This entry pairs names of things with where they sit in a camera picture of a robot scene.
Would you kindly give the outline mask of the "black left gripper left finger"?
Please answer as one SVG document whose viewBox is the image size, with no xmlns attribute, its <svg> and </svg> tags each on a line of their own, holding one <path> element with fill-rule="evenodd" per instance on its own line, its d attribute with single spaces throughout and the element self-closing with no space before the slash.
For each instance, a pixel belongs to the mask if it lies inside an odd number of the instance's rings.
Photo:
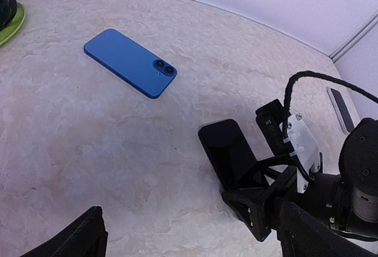
<svg viewBox="0 0 378 257">
<path fill-rule="evenodd" d="M 107 231 L 100 206 L 93 206 L 50 240 L 24 256 L 105 256 Z"/>
</svg>

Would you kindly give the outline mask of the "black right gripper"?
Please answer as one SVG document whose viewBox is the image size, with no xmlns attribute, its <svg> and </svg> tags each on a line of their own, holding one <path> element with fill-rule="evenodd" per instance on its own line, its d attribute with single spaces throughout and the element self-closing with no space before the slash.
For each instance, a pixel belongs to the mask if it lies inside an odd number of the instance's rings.
<svg viewBox="0 0 378 257">
<path fill-rule="evenodd" d="M 297 202 L 301 197 L 301 193 L 297 192 L 297 169 L 287 167 L 283 173 L 272 169 L 278 165 L 292 165 L 292 158 L 289 155 L 279 155 L 255 161 L 237 179 L 238 190 L 228 190 L 221 194 L 223 201 L 259 242 L 263 242 L 272 229 L 279 227 L 282 203 Z M 270 186 L 266 177 L 274 180 Z"/>
</svg>

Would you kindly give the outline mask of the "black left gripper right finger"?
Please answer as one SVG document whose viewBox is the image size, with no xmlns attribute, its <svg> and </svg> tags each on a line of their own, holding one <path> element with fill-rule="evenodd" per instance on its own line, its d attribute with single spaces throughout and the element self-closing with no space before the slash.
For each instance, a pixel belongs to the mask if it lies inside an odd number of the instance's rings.
<svg viewBox="0 0 378 257">
<path fill-rule="evenodd" d="M 284 202 L 277 238 L 283 256 L 374 256 L 333 233 L 293 202 Z"/>
</svg>

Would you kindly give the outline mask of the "black smartphone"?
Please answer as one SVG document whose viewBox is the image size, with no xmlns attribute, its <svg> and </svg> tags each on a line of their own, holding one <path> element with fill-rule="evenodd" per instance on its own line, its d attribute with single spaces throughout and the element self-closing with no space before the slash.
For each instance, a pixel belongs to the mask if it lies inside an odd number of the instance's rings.
<svg viewBox="0 0 378 257">
<path fill-rule="evenodd" d="M 269 186 L 235 120 L 203 126 L 198 137 L 224 190 Z"/>
</svg>

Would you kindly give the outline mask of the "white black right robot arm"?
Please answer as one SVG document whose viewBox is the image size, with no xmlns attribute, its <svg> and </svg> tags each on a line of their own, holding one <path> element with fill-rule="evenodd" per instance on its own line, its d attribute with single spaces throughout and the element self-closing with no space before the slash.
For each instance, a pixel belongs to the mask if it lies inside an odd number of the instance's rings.
<svg viewBox="0 0 378 257">
<path fill-rule="evenodd" d="M 247 186 L 222 192 L 223 201 L 258 241 L 283 221 L 282 204 L 293 202 L 345 238 L 377 240 L 377 121 L 364 118 L 345 140 L 338 163 L 340 174 L 315 173 L 304 193 L 296 190 L 296 170 L 263 172 L 274 181 L 267 187 Z"/>
</svg>

